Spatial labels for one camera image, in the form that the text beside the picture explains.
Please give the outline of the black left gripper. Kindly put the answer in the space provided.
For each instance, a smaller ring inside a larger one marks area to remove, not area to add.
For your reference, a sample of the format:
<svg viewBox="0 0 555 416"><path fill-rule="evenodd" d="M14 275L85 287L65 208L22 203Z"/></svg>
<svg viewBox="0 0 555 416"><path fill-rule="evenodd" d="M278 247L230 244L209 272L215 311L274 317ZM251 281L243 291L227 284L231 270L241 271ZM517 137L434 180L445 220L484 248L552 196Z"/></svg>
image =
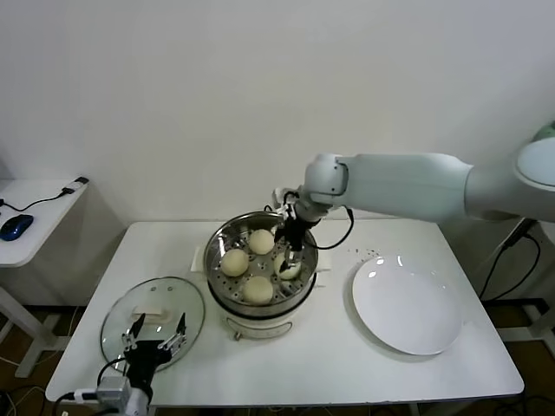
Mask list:
<svg viewBox="0 0 555 416"><path fill-rule="evenodd" d="M186 313L181 315L175 333L162 343L156 340L137 341L145 319L146 314L140 314L121 335L128 363L127 377L131 381L151 381L157 368L167 364L172 354L176 354L186 343Z"/></svg>

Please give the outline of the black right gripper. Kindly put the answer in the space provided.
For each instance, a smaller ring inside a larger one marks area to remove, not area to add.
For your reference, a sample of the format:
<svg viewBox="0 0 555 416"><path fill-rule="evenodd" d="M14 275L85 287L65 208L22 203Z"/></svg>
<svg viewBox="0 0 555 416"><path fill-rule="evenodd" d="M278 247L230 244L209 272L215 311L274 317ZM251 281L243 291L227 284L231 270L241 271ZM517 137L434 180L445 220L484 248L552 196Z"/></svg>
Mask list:
<svg viewBox="0 0 555 416"><path fill-rule="evenodd" d="M281 270L295 267L300 262L300 252L303 249L303 241L306 229L301 220L287 218L282 225L277 227L274 233L274 242L283 239L290 248L284 251L284 260L280 265Z"/></svg>

